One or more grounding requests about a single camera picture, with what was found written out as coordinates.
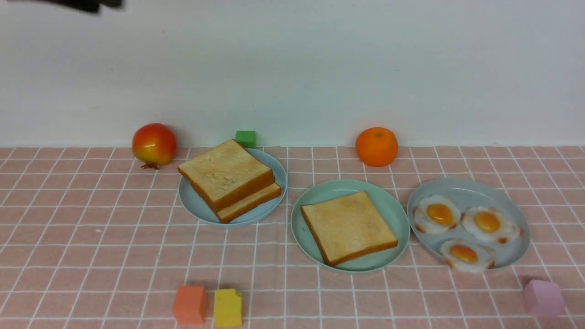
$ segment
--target light blue plate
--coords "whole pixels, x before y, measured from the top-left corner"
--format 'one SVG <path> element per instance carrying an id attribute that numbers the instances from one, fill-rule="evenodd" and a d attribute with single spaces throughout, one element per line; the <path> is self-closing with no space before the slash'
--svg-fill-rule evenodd
<path id="1" fill-rule="evenodd" d="M 467 232 L 463 225 L 458 225 L 455 229 L 443 234 L 424 234 L 419 232 L 414 226 L 412 213 L 418 203 L 425 197 L 433 194 L 442 194 L 455 203 L 461 210 L 461 213 L 469 207 L 483 206 L 492 207 L 501 211 L 504 216 L 511 221 L 516 222 L 522 229 L 522 235 L 514 241 L 501 245 L 497 242 L 482 242 L 475 238 L 473 234 Z M 488 270 L 498 270 L 506 268 L 520 259 L 522 259 L 530 248 L 530 226 L 522 210 L 514 204 L 503 192 L 494 189 L 491 186 L 480 183 L 479 181 L 443 178 L 435 179 L 419 186 L 410 195 L 407 207 L 408 218 L 412 231 L 431 255 L 443 261 L 439 248 L 445 241 L 454 238 L 464 239 L 469 242 L 486 245 L 495 250 L 495 267 Z"/>
<path id="2" fill-rule="evenodd" d="M 371 202 L 376 206 L 376 209 L 386 224 L 388 224 L 394 236 L 398 239 L 398 246 L 371 253 L 335 267 L 328 266 L 323 262 L 323 256 L 321 256 L 319 247 L 317 247 L 317 243 L 302 217 L 301 206 L 333 200 L 334 198 L 360 191 L 365 191 Z M 317 263 L 338 272 L 369 273 L 380 270 L 394 262 L 404 253 L 410 238 L 408 217 L 402 206 L 400 206 L 400 203 L 388 194 L 388 192 L 365 181 L 340 179 L 317 184 L 301 195 L 292 210 L 292 234 L 299 246 L 301 246 L 301 249 Z"/>
<path id="3" fill-rule="evenodd" d="M 219 219 L 215 216 L 213 211 L 209 209 L 199 194 L 193 190 L 191 184 L 189 184 L 189 181 L 182 177 L 181 183 L 179 184 L 179 198 L 181 199 L 181 203 L 185 209 L 187 209 L 191 215 L 199 218 L 201 221 L 204 221 L 209 225 L 216 225 L 221 227 L 240 227 L 259 222 L 276 209 L 288 189 L 287 172 L 284 170 L 283 165 L 281 165 L 280 162 L 278 162 L 278 160 L 275 159 L 272 155 L 256 149 L 247 150 L 252 156 L 272 169 L 274 177 L 276 178 L 276 183 L 282 189 L 280 196 L 259 205 L 258 207 L 248 211 L 240 217 L 237 217 L 228 224 L 223 224 L 219 222 Z"/>

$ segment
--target toy food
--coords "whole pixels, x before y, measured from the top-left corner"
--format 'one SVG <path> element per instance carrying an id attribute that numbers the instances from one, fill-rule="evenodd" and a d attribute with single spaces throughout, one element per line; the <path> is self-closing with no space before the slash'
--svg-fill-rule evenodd
<path id="1" fill-rule="evenodd" d="M 440 234 L 457 227 L 461 211 L 451 199 L 434 194 L 418 203 L 413 216 L 417 230 L 422 233 Z"/>
<path id="2" fill-rule="evenodd" d="M 329 266 L 398 245 L 365 191 L 303 205 L 301 213 Z"/>
<path id="3" fill-rule="evenodd" d="M 463 228 L 483 242 L 506 242 L 517 239 L 521 230 L 501 212 L 488 207 L 471 207 L 461 219 Z"/>
<path id="4" fill-rule="evenodd" d="M 369 128 L 357 137 L 356 153 L 370 167 L 387 166 L 398 154 L 398 141 L 394 133 L 386 128 Z"/>
<path id="5" fill-rule="evenodd" d="M 132 152 L 144 165 L 159 169 L 171 162 L 177 151 L 175 134 L 163 124 L 149 124 L 138 129 L 132 138 Z"/>
<path id="6" fill-rule="evenodd" d="M 253 149 L 256 147 L 256 132 L 253 130 L 236 131 L 236 141 L 243 147 Z"/>
<path id="7" fill-rule="evenodd" d="M 177 289 L 173 314 L 178 325 L 205 323 L 207 292 L 202 286 L 180 286 Z"/>
<path id="8" fill-rule="evenodd" d="M 185 161 L 178 171 L 223 224 L 282 192 L 272 169 L 234 139 Z"/>
<path id="9" fill-rule="evenodd" d="M 242 294 L 236 289 L 215 291 L 214 322 L 218 328 L 242 326 Z"/>
<path id="10" fill-rule="evenodd" d="M 526 313 L 538 317 L 557 317 L 565 310 L 559 285 L 550 281 L 532 280 L 523 292 Z"/>
<path id="11" fill-rule="evenodd" d="M 439 248 L 445 262 L 461 272 L 481 273 L 495 265 L 495 250 L 463 239 L 451 239 Z"/>

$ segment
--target pink checkered tablecloth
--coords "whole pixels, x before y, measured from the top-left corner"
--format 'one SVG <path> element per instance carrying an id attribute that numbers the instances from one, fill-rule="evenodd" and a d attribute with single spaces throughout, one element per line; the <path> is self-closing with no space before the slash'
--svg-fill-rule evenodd
<path id="1" fill-rule="evenodd" d="M 203 150 L 180 149 L 174 164 Z M 244 328 L 585 328 L 583 148 L 401 148 L 383 168 L 365 167 L 352 148 L 264 151 L 288 170 L 287 197 L 261 223 L 227 230 L 183 209 L 173 164 L 142 170 L 127 148 L 0 149 L 0 328 L 175 328 L 183 283 L 210 297 L 240 290 Z M 405 204 L 421 182 L 445 176 L 487 183 L 521 207 L 533 241 L 522 261 L 468 275 L 411 239 L 391 266 L 350 276 L 294 242 L 292 206 L 314 184 L 365 180 Z M 530 279 L 561 286 L 564 315 L 525 314 Z"/>

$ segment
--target orange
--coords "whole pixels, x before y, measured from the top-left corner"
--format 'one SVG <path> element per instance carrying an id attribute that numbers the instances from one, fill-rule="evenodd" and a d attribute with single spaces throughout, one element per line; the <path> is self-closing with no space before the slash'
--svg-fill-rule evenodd
<path id="1" fill-rule="evenodd" d="M 370 167 L 387 166 L 398 154 L 398 141 L 394 133 L 386 128 L 369 128 L 357 137 L 356 152 Z"/>

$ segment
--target bread slice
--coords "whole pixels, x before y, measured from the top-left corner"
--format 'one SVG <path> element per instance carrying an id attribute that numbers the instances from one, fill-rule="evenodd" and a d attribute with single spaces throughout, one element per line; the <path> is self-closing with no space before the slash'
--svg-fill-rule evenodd
<path id="1" fill-rule="evenodd" d="M 216 213 L 276 182 L 272 169 L 234 139 L 180 164 L 178 171 Z"/>
<path id="2" fill-rule="evenodd" d="M 274 183 L 224 209 L 221 209 L 216 215 L 220 222 L 227 224 L 259 205 L 279 197 L 281 192 L 282 189 L 280 186 Z"/>
<path id="3" fill-rule="evenodd" d="M 301 213 L 329 266 L 398 245 L 365 191 L 303 205 Z"/>

